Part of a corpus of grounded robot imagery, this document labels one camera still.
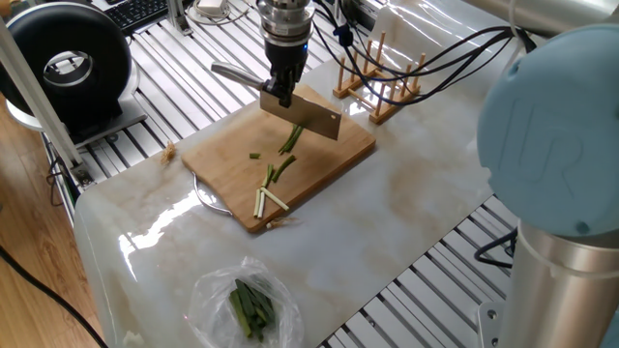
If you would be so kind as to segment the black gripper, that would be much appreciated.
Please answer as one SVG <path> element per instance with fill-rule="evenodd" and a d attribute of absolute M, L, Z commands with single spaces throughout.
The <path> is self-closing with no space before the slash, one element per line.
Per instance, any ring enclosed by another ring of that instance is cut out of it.
<path fill-rule="evenodd" d="M 265 43 L 265 54 L 271 63 L 271 76 L 262 85 L 262 90 L 277 97 L 281 106 L 289 107 L 309 56 L 308 44 L 281 46 Z"/>

